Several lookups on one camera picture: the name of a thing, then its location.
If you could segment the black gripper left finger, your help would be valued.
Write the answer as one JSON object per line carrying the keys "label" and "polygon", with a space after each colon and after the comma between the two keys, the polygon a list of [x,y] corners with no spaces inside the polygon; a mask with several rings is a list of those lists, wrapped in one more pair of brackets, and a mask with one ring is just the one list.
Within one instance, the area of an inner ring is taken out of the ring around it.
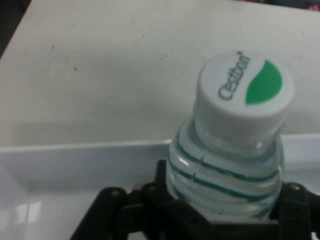
{"label": "black gripper left finger", "polygon": [[142,232],[148,240],[211,240],[211,224],[166,187],[166,161],[159,160],[155,178],[127,193],[106,187],[94,199],[72,240],[127,240]]}

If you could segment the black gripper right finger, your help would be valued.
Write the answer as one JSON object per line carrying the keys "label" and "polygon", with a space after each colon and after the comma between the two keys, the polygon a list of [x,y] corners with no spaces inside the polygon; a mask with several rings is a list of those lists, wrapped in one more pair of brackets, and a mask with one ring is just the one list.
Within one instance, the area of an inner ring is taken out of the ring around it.
{"label": "black gripper right finger", "polygon": [[320,233],[320,195],[296,182],[285,182],[269,215],[279,240],[311,240]]}

